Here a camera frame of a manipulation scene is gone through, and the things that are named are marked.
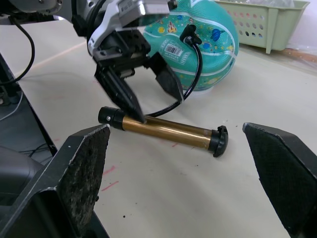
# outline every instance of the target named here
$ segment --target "barcode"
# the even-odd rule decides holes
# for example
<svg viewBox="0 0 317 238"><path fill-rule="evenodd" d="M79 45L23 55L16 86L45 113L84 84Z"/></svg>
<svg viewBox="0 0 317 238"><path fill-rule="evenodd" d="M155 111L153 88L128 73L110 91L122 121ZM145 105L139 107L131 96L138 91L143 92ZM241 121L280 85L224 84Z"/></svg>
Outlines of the barcode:
<svg viewBox="0 0 317 238"><path fill-rule="evenodd" d="M166 52L172 53L173 55L180 56L183 51L180 48L177 48L171 44L168 44L165 48Z"/></svg>

